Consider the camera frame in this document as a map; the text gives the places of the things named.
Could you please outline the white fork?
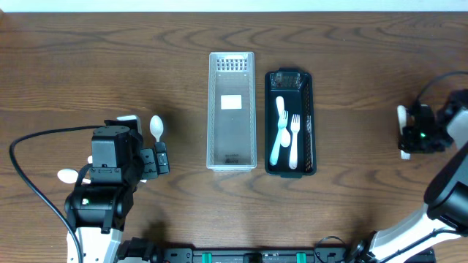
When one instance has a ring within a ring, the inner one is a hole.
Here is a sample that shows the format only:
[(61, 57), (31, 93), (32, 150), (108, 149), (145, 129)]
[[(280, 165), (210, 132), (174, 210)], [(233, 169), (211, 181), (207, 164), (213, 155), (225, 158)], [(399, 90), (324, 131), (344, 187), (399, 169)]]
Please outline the white fork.
[(290, 157), (289, 157), (289, 168), (296, 169), (298, 166), (298, 132), (301, 129), (301, 117), (299, 114), (294, 114), (290, 124), (290, 130), (292, 132)]
[[(399, 105), (397, 108), (397, 117), (399, 121), (400, 135), (403, 135), (403, 128), (407, 125), (407, 108), (403, 105)], [(400, 150), (401, 158), (403, 160), (410, 160), (410, 154), (403, 150)]]

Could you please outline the pale green plastic fork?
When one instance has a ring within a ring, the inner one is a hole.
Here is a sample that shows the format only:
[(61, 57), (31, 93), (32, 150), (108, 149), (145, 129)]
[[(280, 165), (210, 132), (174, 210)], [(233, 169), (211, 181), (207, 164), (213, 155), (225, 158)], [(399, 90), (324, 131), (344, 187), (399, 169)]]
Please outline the pale green plastic fork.
[(277, 128), (278, 132), (276, 134), (276, 139), (273, 144), (273, 148), (271, 150), (270, 158), (269, 158), (269, 164), (272, 166), (276, 166), (278, 159), (279, 159), (279, 149), (281, 146), (281, 139), (282, 139), (282, 132), (287, 126), (287, 121), (288, 121), (288, 111), (283, 110), (282, 114), (279, 116)]

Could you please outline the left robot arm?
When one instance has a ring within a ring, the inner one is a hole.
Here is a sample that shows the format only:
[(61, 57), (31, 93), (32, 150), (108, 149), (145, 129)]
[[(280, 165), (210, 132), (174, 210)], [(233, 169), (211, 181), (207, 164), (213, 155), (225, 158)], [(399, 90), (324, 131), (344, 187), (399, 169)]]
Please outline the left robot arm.
[(133, 206), (133, 194), (141, 180), (170, 171), (163, 130), (150, 127), (156, 142), (143, 147), (137, 124), (111, 121), (94, 130), (93, 161), (78, 173), (65, 210), (71, 232), (67, 244), (69, 262), (117, 262), (126, 216)]

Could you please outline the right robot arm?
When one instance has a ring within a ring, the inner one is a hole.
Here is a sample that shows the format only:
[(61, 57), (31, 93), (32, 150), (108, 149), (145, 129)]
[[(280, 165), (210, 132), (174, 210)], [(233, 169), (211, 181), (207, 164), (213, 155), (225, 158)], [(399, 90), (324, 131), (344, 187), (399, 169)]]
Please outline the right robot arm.
[(430, 182), (421, 209), (360, 241), (345, 262), (405, 262), (437, 243), (467, 236), (467, 90), (452, 92), (439, 116), (458, 152)]

